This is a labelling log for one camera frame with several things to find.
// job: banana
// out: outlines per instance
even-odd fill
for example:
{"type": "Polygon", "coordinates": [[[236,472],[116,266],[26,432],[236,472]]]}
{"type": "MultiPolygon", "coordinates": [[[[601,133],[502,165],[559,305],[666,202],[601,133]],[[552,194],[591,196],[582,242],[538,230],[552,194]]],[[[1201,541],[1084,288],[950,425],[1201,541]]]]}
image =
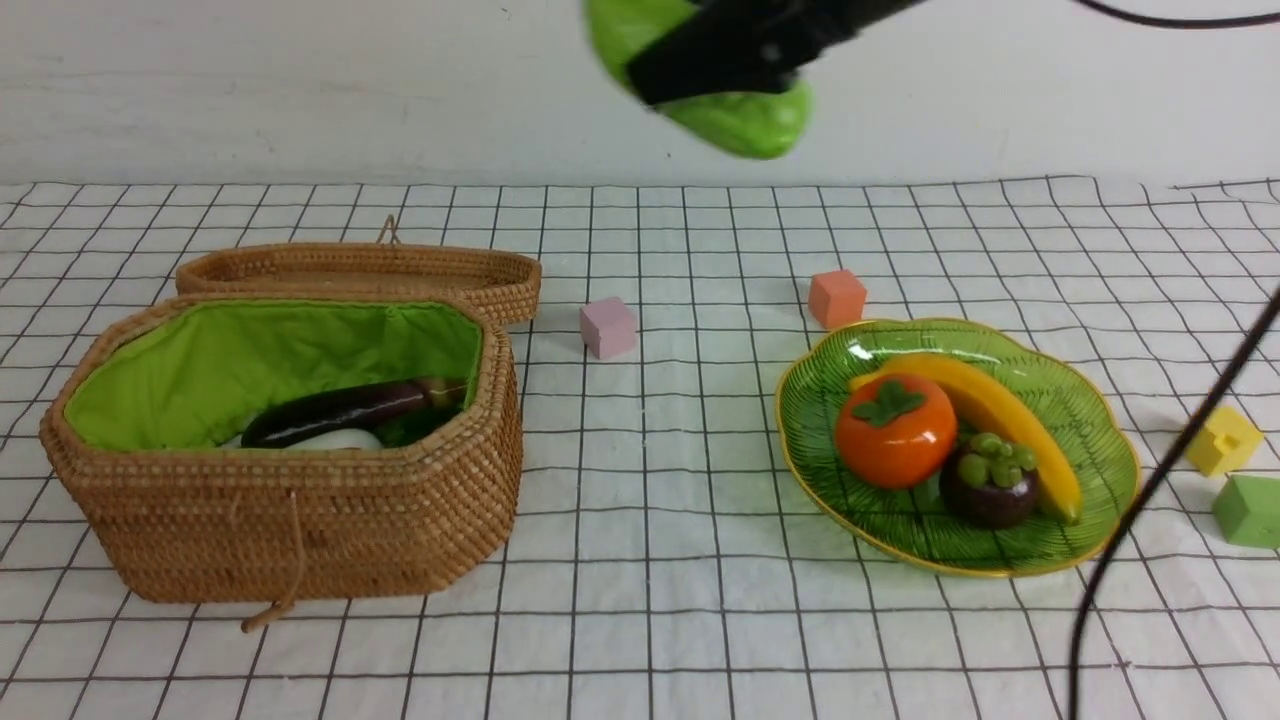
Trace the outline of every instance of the banana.
{"type": "Polygon", "coordinates": [[[1080,521],[1084,497],[1071,462],[1023,401],[1000,382],[963,360],[937,352],[895,355],[874,373],[849,380],[850,392],[890,373],[923,375],[938,383],[956,416],[978,429],[996,433],[1009,442],[1027,446],[1036,454],[1041,510],[1059,521],[1080,521]]]}

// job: orange cube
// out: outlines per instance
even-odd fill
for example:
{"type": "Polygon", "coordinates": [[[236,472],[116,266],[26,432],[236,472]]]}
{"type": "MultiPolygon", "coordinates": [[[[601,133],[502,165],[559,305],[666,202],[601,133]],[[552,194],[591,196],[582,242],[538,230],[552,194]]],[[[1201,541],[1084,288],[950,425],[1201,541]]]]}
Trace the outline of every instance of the orange cube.
{"type": "Polygon", "coordinates": [[[867,287],[849,270],[819,273],[809,286],[809,313],[828,331],[861,320],[865,304],[867,287]]]}

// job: white wall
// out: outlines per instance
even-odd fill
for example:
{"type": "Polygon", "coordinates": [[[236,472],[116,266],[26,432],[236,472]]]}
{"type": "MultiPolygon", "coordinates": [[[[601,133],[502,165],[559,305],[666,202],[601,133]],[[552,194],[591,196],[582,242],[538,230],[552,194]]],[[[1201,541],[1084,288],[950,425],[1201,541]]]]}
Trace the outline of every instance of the white wall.
{"type": "MultiPolygon", "coordinates": [[[[1280,0],[1114,0],[1219,15],[1280,0]]],[[[1280,174],[1280,28],[931,0],[810,68],[771,163],[623,97],[572,0],[4,0],[0,182],[800,184],[1280,174]]]]}

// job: yellow block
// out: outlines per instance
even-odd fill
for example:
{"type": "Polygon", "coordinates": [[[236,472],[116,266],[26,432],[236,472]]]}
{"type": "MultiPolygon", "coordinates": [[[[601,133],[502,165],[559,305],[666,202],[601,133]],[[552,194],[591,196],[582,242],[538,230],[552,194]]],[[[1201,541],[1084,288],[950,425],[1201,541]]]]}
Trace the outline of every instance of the yellow block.
{"type": "Polygon", "coordinates": [[[1187,461],[1204,477],[1234,473],[1262,443],[1262,430],[1234,407],[1220,406],[1187,448],[1187,461]]]}

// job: basket string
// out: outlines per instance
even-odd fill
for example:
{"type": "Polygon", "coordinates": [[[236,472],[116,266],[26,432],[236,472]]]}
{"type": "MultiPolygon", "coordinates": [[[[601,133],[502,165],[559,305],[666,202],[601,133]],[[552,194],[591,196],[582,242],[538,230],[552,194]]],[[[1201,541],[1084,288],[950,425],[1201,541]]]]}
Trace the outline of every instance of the basket string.
{"type": "Polygon", "coordinates": [[[298,519],[298,495],[297,491],[292,489],[289,491],[289,519],[293,521],[293,552],[297,557],[297,565],[294,565],[293,570],[293,582],[289,583],[289,589],[284,592],[284,596],[280,597],[280,600],[273,602],[266,610],[241,623],[241,630],[244,633],[252,633],[259,628],[279,620],[288,611],[293,610],[293,603],[298,594],[298,587],[302,585],[302,575],[306,574],[307,570],[307,548],[302,543],[302,521],[298,519]]]}
{"type": "Polygon", "coordinates": [[[388,213],[387,214],[387,222],[383,223],[383,229],[378,233],[378,240],[374,241],[374,245],[381,245],[383,243],[383,238],[387,237],[387,232],[388,231],[390,231],[390,233],[392,233],[390,238],[388,240],[388,243],[389,245],[399,245],[399,233],[397,233],[396,229],[397,229],[396,215],[392,214],[392,213],[388,213]]]}

